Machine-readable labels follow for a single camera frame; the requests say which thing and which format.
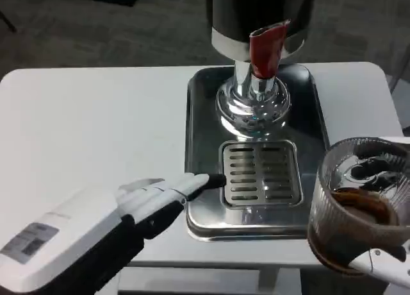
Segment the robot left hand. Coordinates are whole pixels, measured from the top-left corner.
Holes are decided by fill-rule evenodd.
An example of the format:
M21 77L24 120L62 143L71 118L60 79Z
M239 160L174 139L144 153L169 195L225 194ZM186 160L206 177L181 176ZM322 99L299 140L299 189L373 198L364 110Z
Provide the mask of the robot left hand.
M1 248L2 294L95 294L223 174L186 173L81 190Z

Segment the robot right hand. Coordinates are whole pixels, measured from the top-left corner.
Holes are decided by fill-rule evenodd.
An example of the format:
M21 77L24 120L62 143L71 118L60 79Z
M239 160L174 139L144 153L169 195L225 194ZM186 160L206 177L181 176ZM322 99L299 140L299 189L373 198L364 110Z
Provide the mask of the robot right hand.
M386 244L373 244L349 266L401 287L409 287L409 137L384 137L355 150L348 180L361 195L381 204L375 222Z

